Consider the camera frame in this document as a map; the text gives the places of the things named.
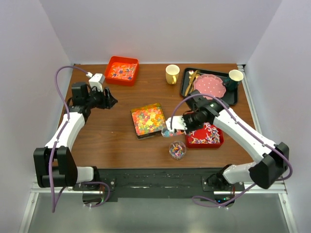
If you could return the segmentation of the red tray of lollipops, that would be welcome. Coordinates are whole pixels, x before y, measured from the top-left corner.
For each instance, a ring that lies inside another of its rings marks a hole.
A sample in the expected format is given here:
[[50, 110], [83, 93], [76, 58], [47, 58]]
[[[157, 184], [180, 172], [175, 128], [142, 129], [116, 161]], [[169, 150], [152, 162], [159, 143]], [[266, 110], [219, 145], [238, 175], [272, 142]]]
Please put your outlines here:
[[189, 149], [218, 149], [223, 143], [222, 130], [210, 123], [204, 123], [203, 128], [185, 135], [185, 144]]

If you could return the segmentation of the silver metal scoop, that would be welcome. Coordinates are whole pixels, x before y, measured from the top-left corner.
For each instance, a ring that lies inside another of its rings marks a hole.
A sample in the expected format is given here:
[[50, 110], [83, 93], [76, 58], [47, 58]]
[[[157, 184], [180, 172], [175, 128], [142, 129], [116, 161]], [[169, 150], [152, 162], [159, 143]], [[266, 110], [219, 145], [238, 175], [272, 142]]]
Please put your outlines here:
[[170, 131], [170, 130], [165, 128], [165, 129], [161, 130], [161, 134], [163, 137], [168, 138], [168, 137], [183, 135], [183, 134], [185, 134], [185, 132], [183, 130]]

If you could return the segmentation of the orange tray of candies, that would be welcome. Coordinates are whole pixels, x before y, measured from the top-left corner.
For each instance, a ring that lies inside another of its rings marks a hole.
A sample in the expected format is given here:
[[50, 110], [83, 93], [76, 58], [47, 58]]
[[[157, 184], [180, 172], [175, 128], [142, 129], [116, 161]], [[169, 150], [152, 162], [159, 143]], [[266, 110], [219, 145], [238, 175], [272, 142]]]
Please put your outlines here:
[[136, 58], [112, 56], [104, 73], [108, 84], [133, 86], [139, 70], [139, 61]]

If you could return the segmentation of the clear plastic jar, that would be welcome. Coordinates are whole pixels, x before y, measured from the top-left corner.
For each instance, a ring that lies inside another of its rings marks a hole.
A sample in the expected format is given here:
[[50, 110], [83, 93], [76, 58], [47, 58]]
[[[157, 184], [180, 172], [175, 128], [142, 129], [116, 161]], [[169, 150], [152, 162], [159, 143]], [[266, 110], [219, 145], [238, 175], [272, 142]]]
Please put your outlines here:
[[169, 146], [169, 154], [173, 159], [180, 160], [186, 153], [186, 146], [182, 141], [174, 141]]

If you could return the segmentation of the gold tin of gummies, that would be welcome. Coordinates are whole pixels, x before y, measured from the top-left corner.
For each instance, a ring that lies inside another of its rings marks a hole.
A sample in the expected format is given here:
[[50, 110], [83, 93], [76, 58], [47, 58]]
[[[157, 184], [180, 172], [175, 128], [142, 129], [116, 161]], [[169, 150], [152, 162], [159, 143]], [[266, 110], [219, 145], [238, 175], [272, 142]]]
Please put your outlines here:
[[165, 128], [165, 116], [160, 103], [145, 105], [131, 110], [131, 116], [138, 139], [161, 134]]

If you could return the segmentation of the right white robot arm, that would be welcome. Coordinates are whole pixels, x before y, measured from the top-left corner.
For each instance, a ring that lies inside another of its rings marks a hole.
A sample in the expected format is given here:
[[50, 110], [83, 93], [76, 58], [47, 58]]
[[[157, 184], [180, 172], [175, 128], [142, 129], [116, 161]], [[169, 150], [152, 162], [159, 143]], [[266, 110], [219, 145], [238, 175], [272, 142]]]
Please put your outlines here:
[[188, 132], [198, 130], [210, 123], [234, 139], [253, 159], [251, 163], [227, 165], [217, 173], [216, 184], [227, 191], [234, 183], [253, 182], [268, 189], [274, 182], [284, 179], [293, 168], [289, 163], [289, 147], [261, 135], [245, 123], [222, 99], [199, 91], [190, 93], [184, 101], [192, 113], [183, 115]]

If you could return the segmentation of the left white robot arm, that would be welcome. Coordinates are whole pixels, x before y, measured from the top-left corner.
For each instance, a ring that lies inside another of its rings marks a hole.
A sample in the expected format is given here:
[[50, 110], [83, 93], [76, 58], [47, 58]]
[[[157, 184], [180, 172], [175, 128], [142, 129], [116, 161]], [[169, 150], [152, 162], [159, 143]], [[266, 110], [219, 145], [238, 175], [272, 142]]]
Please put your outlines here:
[[65, 103], [66, 113], [53, 138], [42, 148], [34, 150], [33, 157], [38, 186], [75, 186], [83, 183], [89, 190], [100, 187], [101, 179], [96, 176], [96, 167], [77, 166], [71, 154], [79, 131], [87, 122], [91, 109], [111, 109], [118, 101], [108, 87], [84, 82], [71, 86], [72, 97]]

